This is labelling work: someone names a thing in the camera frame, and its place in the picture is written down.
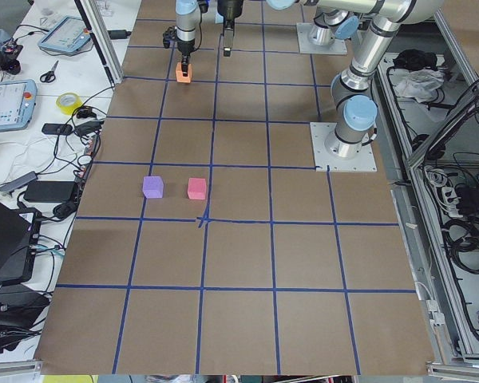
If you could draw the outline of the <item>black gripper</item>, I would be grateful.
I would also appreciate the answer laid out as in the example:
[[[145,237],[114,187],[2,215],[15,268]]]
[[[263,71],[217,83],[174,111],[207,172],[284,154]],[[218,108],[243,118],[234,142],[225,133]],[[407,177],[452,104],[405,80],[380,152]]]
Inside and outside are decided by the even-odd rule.
[[[182,58],[180,62],[181,72],[183,76],[188,76],[190,73],[190,55],[195,50],[195,40],[190,41],[177,40],[177,49],[179,50]]]
[[[235,36],[235,22],[243,12],[243,0],[218,0],[218,13],[224,18],[223,22],[223,55],[230,57]]]

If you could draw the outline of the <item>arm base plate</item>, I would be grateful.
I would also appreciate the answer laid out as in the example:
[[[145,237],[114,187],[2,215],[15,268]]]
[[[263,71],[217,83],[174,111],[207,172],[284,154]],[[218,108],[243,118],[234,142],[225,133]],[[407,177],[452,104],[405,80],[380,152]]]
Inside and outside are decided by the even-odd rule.
[[[317,172],[376,172],[377,166],[364,135],[357,144],[346,144],[335,135],[336,123],[311,122],[311,141]]]
[[[333,33],[314,23],[296,24],[299,52],[303,54],[347,55],[344,40],[336,39]]]

